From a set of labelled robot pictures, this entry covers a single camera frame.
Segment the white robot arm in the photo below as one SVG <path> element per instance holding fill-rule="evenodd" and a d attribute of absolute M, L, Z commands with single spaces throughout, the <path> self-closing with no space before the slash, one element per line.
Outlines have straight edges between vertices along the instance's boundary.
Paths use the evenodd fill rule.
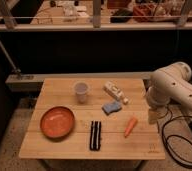
<path fill-rule="evenodd" d="M 192 84 L 189 83 L 191 77 L 192 70 L 185 62 L 175 62 L 152 72 L 150 86 L 145 95 L 150 107 L 150 124 L 157 121 L 158 110 L 167 106 L 171 99 L 192 112 Z"/>

